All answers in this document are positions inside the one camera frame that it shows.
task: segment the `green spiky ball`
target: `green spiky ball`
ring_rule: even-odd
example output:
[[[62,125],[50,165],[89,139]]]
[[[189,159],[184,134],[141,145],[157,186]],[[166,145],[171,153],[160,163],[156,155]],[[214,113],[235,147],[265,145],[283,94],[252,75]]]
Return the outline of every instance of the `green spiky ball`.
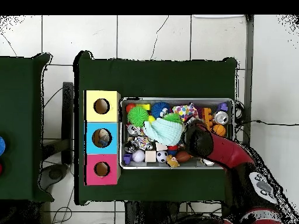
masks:
[[[170,122],[179,123],[179,124],[182,123],[182,120],[180,119],[180,115],[178,113],[166,114],[163,119]]]
[[[136,127],[143,127],[144,121],[148,121],[148,113],[141,106],[133,107],[128,112],[128,120]]]

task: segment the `metal frame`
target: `metal frame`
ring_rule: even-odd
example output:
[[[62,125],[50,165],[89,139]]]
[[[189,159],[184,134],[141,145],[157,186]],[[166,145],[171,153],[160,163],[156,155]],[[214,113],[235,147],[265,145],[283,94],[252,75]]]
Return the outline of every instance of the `metal frame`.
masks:
[[[43,146],[42,159],[61,152],[61,163],[72,163],[72,133],[74,120],[74,85],[72,82],[64,82],[62,86],[62,122],[61,139],[52,141]]]
[[[245,65],[245,92],[244,92],[244,121],[251,120],[251,90],[252,90],[252,64],[253,64],[253,31],[254,15],[246,15],[246,65]],[[244,125],[243,143],[250,145],[251,124]]]

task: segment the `soccer ball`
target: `soccer ball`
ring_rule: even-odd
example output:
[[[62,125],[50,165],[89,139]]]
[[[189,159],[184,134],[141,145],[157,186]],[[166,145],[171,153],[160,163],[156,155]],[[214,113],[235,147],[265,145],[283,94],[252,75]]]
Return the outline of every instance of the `soccer ball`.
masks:
[[[158,151],[158,152],[157,152],[157,155],[156,155],[156,157],[157,157],[157,161],[158,161],[159,163],[165,163],[165,162],[166,162],[166,157],[167,157],[167,156],[168,156],[167,151],[165,151],[165,150]]]

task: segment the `green cloth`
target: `green cloth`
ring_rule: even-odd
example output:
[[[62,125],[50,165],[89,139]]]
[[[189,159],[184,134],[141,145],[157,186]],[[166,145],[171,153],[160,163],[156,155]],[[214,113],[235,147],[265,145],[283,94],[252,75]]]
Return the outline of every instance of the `green cloth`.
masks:
[[[41,163],[41,79],[51,58],[0,57],[0,136],[6,149],[0,162],[0,199],[52,201],[39,189]]]
[[[235,96],[233,58],[225,61],[129,61],[91,59],[81,52],[74,61],[75,88],[79,93],[79,166],[75,168],[75,202],[85,201],[199,201],[224,199],[224,171],[198,170],[122,170],[117,185],[84,185],[84,90],[115,90],[122,97]]]

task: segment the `yellow box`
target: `yellow box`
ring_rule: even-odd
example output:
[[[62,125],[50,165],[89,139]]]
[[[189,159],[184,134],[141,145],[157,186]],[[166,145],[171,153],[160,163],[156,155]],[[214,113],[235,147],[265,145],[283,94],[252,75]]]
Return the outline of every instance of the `yellow box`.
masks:
[[[87,122],[118,122],[119,100],[120,94],[117,91],[87,90]]]

